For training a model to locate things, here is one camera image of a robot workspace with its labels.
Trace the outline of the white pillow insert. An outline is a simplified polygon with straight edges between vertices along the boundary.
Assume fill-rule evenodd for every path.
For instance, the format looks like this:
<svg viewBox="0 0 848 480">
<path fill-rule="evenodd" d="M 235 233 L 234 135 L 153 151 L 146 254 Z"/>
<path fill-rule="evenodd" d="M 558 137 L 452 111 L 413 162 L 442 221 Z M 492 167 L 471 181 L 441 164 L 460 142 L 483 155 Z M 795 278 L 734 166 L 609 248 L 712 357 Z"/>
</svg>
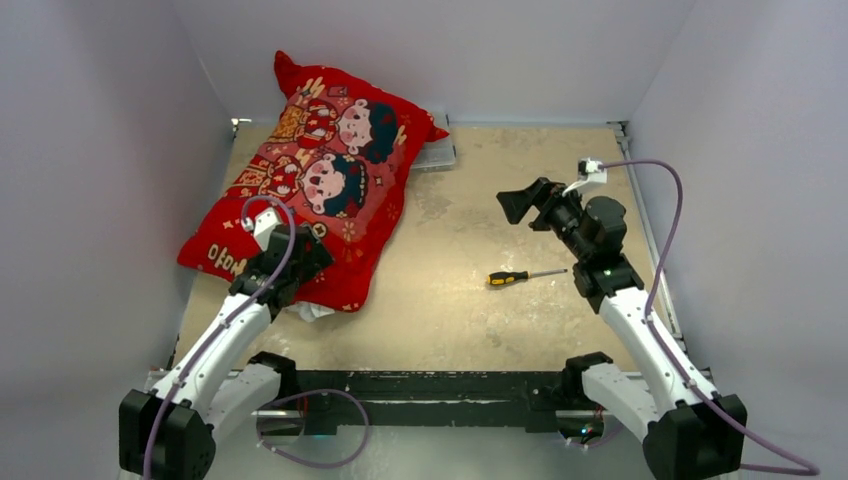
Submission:
<svg viewBox="0 0 848 480">
<path fill-rule="evenodd" d="M 335 313 L 335 310 L 332 308 L 310 302 L 298 302 L 292 305 L 290 310 L 296 313 L 302 320 L 309 323 Z"/>
</svg>

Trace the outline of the red printed pillowcase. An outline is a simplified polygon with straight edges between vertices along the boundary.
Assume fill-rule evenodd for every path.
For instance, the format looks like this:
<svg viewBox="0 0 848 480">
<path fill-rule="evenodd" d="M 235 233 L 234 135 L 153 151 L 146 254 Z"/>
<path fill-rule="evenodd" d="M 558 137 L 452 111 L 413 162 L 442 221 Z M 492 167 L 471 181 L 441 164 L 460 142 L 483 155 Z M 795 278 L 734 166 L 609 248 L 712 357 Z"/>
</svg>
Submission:
<svg viewBox="0 0 848 480">
<path fill-rule="evenodd" d="M 233 279 L 258 252 L 240 216 L 258 214 L 272 196 L 310 225 L 333 257 L 296 301 L 358 311 L 403 212 L 411 167 L 426 144 L 447 132 L 423 108 L 343 70 L 301 65 L 277 52 L 273 71 L 286 97 L 274 130 L 177 261 Z"/>
</svg>

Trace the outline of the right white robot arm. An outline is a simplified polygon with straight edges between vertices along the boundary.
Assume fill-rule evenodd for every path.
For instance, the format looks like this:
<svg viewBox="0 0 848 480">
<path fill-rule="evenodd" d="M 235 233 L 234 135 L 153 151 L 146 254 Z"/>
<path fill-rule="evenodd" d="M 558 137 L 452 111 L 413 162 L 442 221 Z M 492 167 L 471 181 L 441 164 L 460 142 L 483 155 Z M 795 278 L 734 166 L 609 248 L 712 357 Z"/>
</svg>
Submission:
<svg viewBox="0 0 848 480">
<path fill-rule="evenodd" d="M 747 410 L 736 395 L 722 395 L 688 359 L 651 312 L 644 282 L 623 252 L 626 209 L 615 199 L 581 193 L 545 177 L 497 194 L 506 220 L 516 225 L 531 210 L 534 231 L 551 231 L 576 262 L 577 292 L 624 344 L 643 386 L 602 352 L 567 360 L 556 387 L 571 405 L 604 407 L 641 443 L 657 479 L 709 479 L 742 463 Z"/>
</svg>

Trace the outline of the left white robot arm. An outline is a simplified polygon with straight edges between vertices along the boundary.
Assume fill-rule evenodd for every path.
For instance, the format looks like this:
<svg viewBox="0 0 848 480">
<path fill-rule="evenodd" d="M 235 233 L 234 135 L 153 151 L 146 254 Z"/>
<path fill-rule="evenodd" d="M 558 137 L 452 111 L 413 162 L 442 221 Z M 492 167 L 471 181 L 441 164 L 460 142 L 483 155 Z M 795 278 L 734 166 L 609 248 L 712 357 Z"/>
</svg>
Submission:
<svg viewBox="0 0 848 480">
<path fill-rule="evenodd" d="M 258 228 L 255 237 L 259 253 L 232 281 L 203 335 L 153 387 L 131 390 L 120 403 L 121 469 L 145 479 L 202 479 L 239 420 L 266 404 L 284 409 L 297 399 L 296 364 L 287 357 L 260 352 L 236 376 L 230 372 L 333 258 L 306 224 Z"/>
</svg>

